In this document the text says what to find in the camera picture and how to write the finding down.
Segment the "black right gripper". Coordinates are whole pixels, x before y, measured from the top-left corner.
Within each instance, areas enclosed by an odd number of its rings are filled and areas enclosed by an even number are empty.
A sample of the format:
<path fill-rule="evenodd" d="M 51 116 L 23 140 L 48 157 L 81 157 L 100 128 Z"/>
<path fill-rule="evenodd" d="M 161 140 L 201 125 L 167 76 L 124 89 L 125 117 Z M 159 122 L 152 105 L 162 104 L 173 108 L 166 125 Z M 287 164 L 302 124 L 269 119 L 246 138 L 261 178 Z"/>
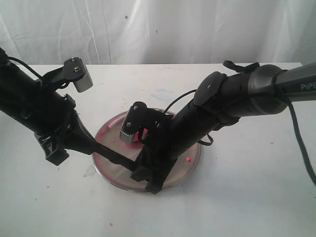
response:
<path fill-rule="evenodd" d="M 140 104 L 141 127 L 148 130 L 140 154 L 140 165 L 131 173 L 136 182 L 147 181 L 145 190 L 157 194 L 176 163 L 176 159 L 213 130 L 222 127 L 222 115 L 188 103 L 175 116 Z"/>

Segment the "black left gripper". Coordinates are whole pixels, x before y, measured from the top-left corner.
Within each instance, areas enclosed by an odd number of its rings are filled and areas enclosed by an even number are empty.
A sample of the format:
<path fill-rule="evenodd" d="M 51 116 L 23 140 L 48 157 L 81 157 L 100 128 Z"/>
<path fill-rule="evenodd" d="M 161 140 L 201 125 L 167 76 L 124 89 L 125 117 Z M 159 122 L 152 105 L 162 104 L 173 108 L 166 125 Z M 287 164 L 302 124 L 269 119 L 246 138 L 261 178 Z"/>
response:
<path fill-rule="evenodd" d="M 24 125 L 34 132 L 45 159 L 53 165 L 60 165 L 69 157 L 65 149 L 86 155 L 95 151 L 96 141 L 83 125 L 75 106 L 70 95 L 52 93 L 29 99 L 22 107 Z"/>

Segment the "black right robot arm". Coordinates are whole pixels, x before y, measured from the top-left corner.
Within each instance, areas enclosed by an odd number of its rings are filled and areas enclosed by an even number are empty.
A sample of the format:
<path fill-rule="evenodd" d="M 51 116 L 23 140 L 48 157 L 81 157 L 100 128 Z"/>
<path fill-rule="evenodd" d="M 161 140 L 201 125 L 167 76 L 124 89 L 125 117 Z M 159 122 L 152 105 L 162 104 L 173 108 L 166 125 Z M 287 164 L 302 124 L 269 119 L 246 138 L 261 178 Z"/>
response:
<path fill-rule="evenodd" d="M 202 144 L 211 131 L 234 125 L 242 117 L 275 115 L 286 108 L 306 171 L 312 181 L 316 179 L 292 105 L 316 98 L 315 63 L 291 70 L 259 63 L 242 67 L 231 61 L 225 61 L 224 66 L 235 74 L 208 75 L 193 91 L 193 99 L 174 116 L 161 114 L 149 124 L 145 124 L 144 115 L 138 116 L 140 128 L 147 134 L 131 178 L 146 181 L 148 192 L 160 192 L 178 157 L 194 144 Z"/>

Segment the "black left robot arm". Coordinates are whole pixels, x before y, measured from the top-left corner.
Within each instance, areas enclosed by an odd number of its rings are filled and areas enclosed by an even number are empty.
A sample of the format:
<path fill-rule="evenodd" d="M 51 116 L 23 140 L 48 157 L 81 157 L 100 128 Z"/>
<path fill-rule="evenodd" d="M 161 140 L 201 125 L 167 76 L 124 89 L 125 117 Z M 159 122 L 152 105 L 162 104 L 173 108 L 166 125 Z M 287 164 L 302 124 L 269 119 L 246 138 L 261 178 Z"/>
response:
<path fill-rule="evenodd" d="M 57 93 L 70 83 L 79 93 L 93 86 L 82 60 L 68 59 L 37 80 L 15 65 L 17 61 L 0 51 L 1 111 L 34 132 L 45 159 L 56 166 L 69 157 L 68 150 L 92 154 L 96 141 L 79 119 L 74 99 Z"/>

